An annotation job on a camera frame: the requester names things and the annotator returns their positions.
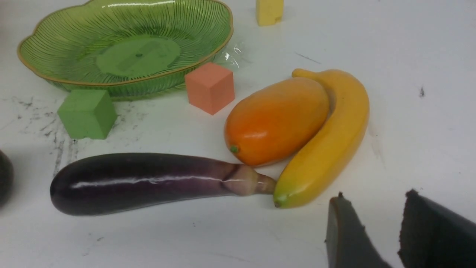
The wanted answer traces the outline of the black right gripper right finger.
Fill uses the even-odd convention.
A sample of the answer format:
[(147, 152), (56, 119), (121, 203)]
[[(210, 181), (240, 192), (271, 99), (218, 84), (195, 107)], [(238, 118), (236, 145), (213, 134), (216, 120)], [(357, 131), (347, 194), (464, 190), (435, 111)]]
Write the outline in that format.
[(399, 242), (405, 268), (476, 266), (475, 223), (416, 190), (406, 192)]

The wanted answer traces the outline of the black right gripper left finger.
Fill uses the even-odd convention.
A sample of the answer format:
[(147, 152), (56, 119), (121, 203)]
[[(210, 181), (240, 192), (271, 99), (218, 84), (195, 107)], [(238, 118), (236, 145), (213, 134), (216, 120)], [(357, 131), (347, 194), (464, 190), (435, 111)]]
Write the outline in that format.
[(340, 192), (329, 200), (326, 248), (330, 268), (389, 268), (359, 220), (352, 203)]

